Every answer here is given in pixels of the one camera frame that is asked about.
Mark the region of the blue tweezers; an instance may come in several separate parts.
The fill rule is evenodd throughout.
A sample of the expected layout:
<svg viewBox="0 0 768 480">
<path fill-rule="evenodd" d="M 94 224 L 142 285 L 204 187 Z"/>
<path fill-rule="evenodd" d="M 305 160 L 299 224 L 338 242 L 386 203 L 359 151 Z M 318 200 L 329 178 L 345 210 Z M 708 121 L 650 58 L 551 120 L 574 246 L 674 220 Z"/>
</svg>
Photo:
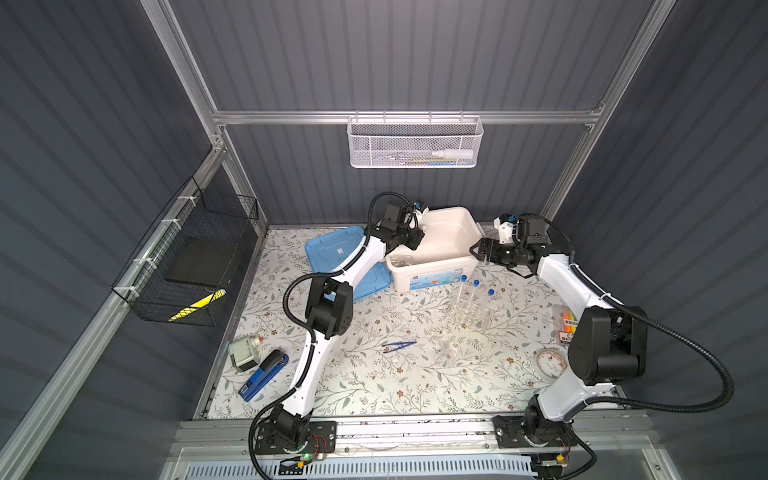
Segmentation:
<svg viewBox="0 0 768 480">
<path fill-rule="evenodd" d="M 398 341 L 398 342 L 386 343 L 382 346 L 382 348 L 384 353 L 393 353 L 393 352 L 414 346 L 416 344 L 417 344 L 416 341 Z"/>
</svg>

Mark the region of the blue capped test tube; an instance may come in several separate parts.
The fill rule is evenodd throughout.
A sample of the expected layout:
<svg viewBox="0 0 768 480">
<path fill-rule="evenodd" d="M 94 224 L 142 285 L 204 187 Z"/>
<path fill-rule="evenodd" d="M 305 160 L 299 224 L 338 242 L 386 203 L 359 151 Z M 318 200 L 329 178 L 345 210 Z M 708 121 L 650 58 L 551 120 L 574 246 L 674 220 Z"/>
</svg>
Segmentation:
<svg viewBox="0 0 768 480">
<path fill-rule="evenodd" d="M 481 282 L 479 279 L 475 279 L 472 284 L 472 289 L 470 291 L 470 296 L 467 302 L 466 306 L 466 315 L 468 319 L 472 319 L 477 308 L 478 308 L 478 302 L 481 294 Z"/>
<path fill-rule="evenodd" d="M 462 275 L 460 278 L 460 282 L 457 285 L 456 290 L 456 296 L 453 303 L 453 312 L 458 313 L 461 311 L 461 309 L 464 307 L 465 303 L 465 292 L 467 290 L 467 282 L 468 282 L 468 276 Z"/>
<path fill-rule="evenodd" d="M 483 331 L 487 331 L 490 328 L 490 325 L 493 321 L 494 298 L 495 298 L 495 290 L 491 288 L 488 290 L 486 296 L 483 298 L 483 301 L 480 305 L 480 320 L 481 320 L 481 327 Z"/>
</svg>

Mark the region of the blue plastic box lid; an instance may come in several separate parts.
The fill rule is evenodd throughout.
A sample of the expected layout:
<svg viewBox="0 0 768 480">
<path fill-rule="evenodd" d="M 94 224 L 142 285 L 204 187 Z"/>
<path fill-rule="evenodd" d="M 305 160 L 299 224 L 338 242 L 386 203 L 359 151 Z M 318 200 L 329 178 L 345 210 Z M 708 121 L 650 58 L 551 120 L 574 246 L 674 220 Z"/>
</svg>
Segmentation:
<svg viewBox="0 0 768 480">
<path fill-rule="evenodd" d="M 305 244 L 305 252 L 313 272 L 335 271 L 346 264 L 348 257 L 364 239 L 360 226 L 347 227 L 322 235 Z M 392 277 L 383 262 L 372 267 L 354 289 L 354 301 L 380 293 L 392 283 Z"/>
</svg>

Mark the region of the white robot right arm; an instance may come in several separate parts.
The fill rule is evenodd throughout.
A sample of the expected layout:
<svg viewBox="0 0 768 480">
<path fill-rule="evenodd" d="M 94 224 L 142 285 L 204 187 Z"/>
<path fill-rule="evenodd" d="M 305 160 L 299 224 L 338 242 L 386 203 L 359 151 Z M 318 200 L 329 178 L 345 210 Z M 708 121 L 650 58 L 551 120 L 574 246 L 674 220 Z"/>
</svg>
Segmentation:
<svg viewBox="0 0 768 480">
<path fill-rule="evenodd" d="M 608 303 L 575 263 L 570 240 L 537 214 L 504 214 L 494 220 L 495 239 L 483 238 L 470 253 L 515 272 L 526 266 L 565 301 L 577 321 L 567 350 L 568 366 L 534 395 L 513 434 L 534 447 L 570 438 L 566 426 L 591 401 L 605 402 L 619 380 L 640 376 L 646 365 L 647 328 Z"/>
</svg>

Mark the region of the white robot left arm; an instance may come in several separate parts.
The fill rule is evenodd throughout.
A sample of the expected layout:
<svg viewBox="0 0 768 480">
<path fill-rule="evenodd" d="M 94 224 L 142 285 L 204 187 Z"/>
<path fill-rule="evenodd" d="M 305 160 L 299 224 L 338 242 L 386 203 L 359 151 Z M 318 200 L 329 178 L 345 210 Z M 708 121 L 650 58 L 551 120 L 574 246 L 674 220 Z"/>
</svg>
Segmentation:
<svg viewBox="0 0 768 480">
<path fill-rule="evenodd" d="M 375 204 L 369 205 L 364 237 L 339 266 L 300 276 L 283 295 L 284 313 L 306 331 L 305 344 L 288 392 L 264 407 L 254 425 L 265 425 L 269 431 L 264 436 L 290 451 L 299 450 L 310 436 L 317 386 L 336 344 L 351 325 L 359 283 L 396 248 L 414 251 L 425 236 L 420 223 L 429 207 L 410 203 L 395 192 L 375 198 L 387 196 L 397 201 L 387 204 L 378 220 L 374 218 Z"/>
</svg>

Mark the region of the white plastic storage box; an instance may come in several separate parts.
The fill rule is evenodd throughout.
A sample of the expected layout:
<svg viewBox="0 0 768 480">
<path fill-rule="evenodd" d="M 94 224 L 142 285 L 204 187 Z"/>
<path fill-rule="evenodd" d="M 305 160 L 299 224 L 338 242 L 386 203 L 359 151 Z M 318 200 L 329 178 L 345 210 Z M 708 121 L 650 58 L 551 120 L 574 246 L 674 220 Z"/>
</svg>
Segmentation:
<svg viewBox="0 0 768 480">
<path fill-rule="evenodd" d="M 470 248 L 483 239 L 483 232 L 466 208 L 430 210 L 419 227 L 425 235 L 415 250 L 402 245 L 385 258 L 396 292 L 453 284 L 472 276 L 479 260 Z"/>
</svg>

